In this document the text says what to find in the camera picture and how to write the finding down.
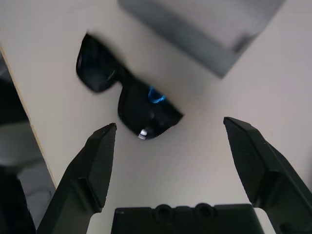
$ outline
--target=dark floor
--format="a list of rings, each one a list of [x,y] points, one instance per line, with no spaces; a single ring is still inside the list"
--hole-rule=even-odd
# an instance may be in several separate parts
[[[21,181],[38,228],[55,187],[1,53],[0,113],[0,166]]]

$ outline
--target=wooden edge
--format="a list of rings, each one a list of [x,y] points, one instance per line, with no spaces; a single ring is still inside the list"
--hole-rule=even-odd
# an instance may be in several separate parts
[[[10,64],[9,64],[9,62],[8,62],[8,59],[7,59],[6,55],[5,55],[5,52],[4,52],[3,48],[1,47],[1,45],[0,45],[0,52],[2,53],[2,56],[3,56],[4,61],[5,61],[5,64],[6,64],[7,68],[8,68],[8,70],[9,70],[9,73],[10,73],[11,79],[12,79],[12,81],[13,81],[13,84],[14,84],[14,86],[15,86],[16,92],[17,92],[17,94],[18,94],[18,96],[19,96],[19,99],[20,99],[20,102],[21,102],[21,104],[22,104],[22,106],[23,106],[23,108],[24,108],[24,111],[25,111],[25,113],[26,113],[26,115],[27,115],[27,117],[28,117],[28,120],[29,120],[31,129],[32,129],[33,134],[34,134],[35,139],[36,139],[36,142],[37,142],[37,144],[38,144],[38,146],[39,146],[40,152],[41,152],[41,154],[42,154],[42,156],[43,156],[43,159],[44,159],[44,161],[45,161],[45,165],[47,166],[47,169],[48,169],[48,171],[49,171],[50,177],[51,177],[51,179],[52,179],[52,181],[53,181],[53,184],[54,184],[54,186],[55,186],[55,188],[56,188],[57,186],[56,186],[54,177],[53,177],[53,175],[52,175],[52,172],[51,172],[51,170],[50,170],[50,167],[49,167],[49,165],[48,165],[48,163],[47,163],[46,156],[45,156],[45,153],[44,153],[44,151],[43,151],[42,145],[41,145],[41,143],[40,143],[40,141],[39,141],[39,138],[38,138],[38,135],[37,135],[37,133],[36,133],[35,127],[31,124],[31,118],[30,118],[30,116],[29,116],[29,114],[28,114],[28,111],[27,111],[27,108],[26,108],[26,104],[25,104],[25,102],[24,102],[24,100],[23,100],[23,97],[22,97],[22,95],[21,95],[21,92],[20,92],[20,90],[19,90],[19,88],[18,88],[18,86],[17,86],[17,82],[16,82],[16,79],[15,79],[15,77],[14,77],[13,70],[12,70],[12,68],[11,68],[11,66],[10,66]]]

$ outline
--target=white table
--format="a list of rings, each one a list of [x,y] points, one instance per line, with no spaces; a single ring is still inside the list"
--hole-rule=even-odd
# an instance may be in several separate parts
[[[257,127],[312,187],[312,1],[289,0],[224,79],[123,12],[115,0],[2,0],[0,42],[56,185],[92,132],[117,123],[107,203],[88,233],[110,233],[116,207],[246,203],[223,117]],[[121,86],[92,94],[75,64],[98,32],[185,117],[142,141],[118,119]],[[267,218],[257,211],[267,233]]]

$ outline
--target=sunglasses lens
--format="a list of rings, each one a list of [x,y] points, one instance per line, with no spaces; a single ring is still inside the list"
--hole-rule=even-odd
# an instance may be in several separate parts
[[[97,39],[86,35],[82,41],[76,64],[81,81],[93,92],[110,88],[117,81],[120,63]]]

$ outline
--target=sunglasses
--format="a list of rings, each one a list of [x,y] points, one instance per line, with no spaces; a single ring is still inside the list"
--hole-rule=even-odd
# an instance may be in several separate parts
[[[134,77],[96,38],[86,34],[76,63],[80,80],[100,93],[117,81],[122,84],[118,103],[120,120],[140,139],[152,139],[183,117],[160,92]]]

